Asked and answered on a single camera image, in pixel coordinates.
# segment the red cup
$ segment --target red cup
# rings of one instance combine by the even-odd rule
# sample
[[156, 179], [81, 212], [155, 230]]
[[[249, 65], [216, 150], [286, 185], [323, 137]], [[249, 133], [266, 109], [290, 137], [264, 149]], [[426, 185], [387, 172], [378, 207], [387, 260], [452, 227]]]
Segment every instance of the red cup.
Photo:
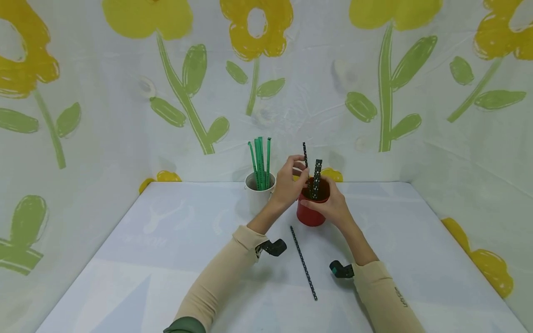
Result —
[[313, 184], [313, 177], [310, 177], [308, 180], [309, 187], [307, 189], [303, 189], [300, 193], [300, 196], [298, 197], [298, 209], [296, 210], [296, 216], [298, 217], [298, 220], [302, 222], [303, 224], [307, 226], [319, 226], [322, 223], [326, 221], [326, 218], [316, 210], [312, 210], [311, 208], [307, 208], [302, 205], [302, 200], [308, 200], [313, 201], [318, 204], [322, 204], [329, 199], [329, 184], [325, 180], [320, 180], [320, 184], [318, 186], [318, 199], [312, 200], [311, 195], [309, 193], [309, 189], [311, 188], [311, 185]]

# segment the white table surface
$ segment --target white table surface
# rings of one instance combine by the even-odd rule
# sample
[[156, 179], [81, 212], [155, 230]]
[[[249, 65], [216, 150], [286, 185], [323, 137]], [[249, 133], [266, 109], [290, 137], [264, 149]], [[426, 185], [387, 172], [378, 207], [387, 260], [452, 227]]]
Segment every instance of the white table surface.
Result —
[[[338, 186], [428, 332], [526, 332], [411, 185]], [[242, 183], [151, 183], [37, 332], [162, 332], [198, 274], [251, 218]], [[329, 270], [351, 257], [332, 225], [304, 226], [294, 204], [268, 236], [284, 239], [287, 250], [277, 258], [263, 252], [213, 333], [372, 332], [351, 280]]]

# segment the person's left hand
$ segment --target person's left hand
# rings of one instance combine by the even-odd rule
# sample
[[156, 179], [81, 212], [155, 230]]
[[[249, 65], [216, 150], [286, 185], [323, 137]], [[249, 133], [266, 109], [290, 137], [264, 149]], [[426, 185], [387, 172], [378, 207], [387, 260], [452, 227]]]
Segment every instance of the person's left hand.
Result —
[[298, 199], [302, 189], [306, 187], [309, 178], [309, 169], [305, 168], [303, 155], [289, 156], [287, 162], [281, 167], [276, 180], [276, 188], [270, 198], [270, 202], [281, 205], [284, 209], [290, 207]]

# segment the person's right hand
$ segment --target person's right hand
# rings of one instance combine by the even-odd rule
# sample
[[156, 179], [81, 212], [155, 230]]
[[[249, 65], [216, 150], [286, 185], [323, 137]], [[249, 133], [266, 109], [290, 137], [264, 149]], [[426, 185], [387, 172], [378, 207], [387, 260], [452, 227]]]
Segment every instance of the person's right hand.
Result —
[[326, 219], [330, 220], [337, 228], [344, 229], [346, 226], [354, 224], [354, 220], [344, 195], [339, 191], [335, 181], [327, 176], [321, 176], [329, 184], [329, 199], [323, 204], [318, 204], [309, 200], [302, 200], [301, 204], [312, 210], [321, 213]]

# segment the yellow flower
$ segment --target yellow flower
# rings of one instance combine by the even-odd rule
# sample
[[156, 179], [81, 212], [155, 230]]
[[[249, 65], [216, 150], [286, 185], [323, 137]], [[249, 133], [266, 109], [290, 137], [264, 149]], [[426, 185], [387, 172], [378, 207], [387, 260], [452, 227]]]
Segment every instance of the yellow flower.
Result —
[[450, 217], [442, 220], [442, 223], [463, 250], [465, 250], [466, 254], [468, 254], [492, 287], [498, 292], [500, 297], [505, 298], [509, 296], [513, 291], [514, 282], [513, 278], [507, 272], [505, 260], [485, 249], [470, 251], [469, 240], [463, 228]]
[[533, 22], [526, 29], [514, 32], [509, 27], [514, 12], [523, 0], [484, 0], [490, 13], [479, 23], [474, 38], [478, 57], [491, 60], [511, 52], [522, 60], [533, 60]]
[[103, 0], [102, 8], [109, 26], [127, 38], [146, 38], [157, 30], [172, 40], [192, 29], [187, 0]]
[[332, 168], [325, 168], [320, 174], [322, 176], [327, 176], [333, 179], [337, 183], [342, 183], [342, 173], [340, 171], [334, 170]]
[[[177, 173], [166, 170], [158, 172], [156, 178], [158, 182], [181, 182], [181, 178], [177, 175]], [[139, 194], [141, 194], [146, 189], [148, 184], [155, 181], [156, 180], [153, 178], [145, 179], [139, 187]]]
[[376, 29], [394, 20], [396, 30], [412, 30], [431, 22], [441, 7], [442, 0], [352, 0], [349, 15], [361, 29]]
[[511, 294], [514, 281], [509, 273], [507, 273], [505, 260], [494, 252], [483, 249], [470, 253], [470, 258], [501, 298], [505, 298]]
[[25, 0], [0, 0], [0, 19], [13, 25], [22, 38], [25, 57], [19, 60], [0, 56], [0, 96], [26, 98], [37, 80], [48, 83], [59, 78], [59, 64], [46, 51], [48, 28]]
[[466, 236], [466, 233], [463, 231], [463, 228], [459, 225], [459, 223], [455, 222], [455, 220], [451, 217], [445, 218], [441, 221], [446, 229], [451, 233], [451, 235], [455, 238], [455, 240], [459, 243], [459, 245], [463, 248], [463, 250], [469, 254], [470, 253], [470, 245], [468, 242], [468, 237]]
[[[230, 39], [235, 53], [243, 60], [266, 56], [280, 56], [287, 41], [283, 36], [293, 22], [293, 7], [289, 0], [220, 0], [224, 16], [231, 21]], [[265, 15], [264, 34], [255, 38], [248, 32], [248, 15], [254, 8]]]

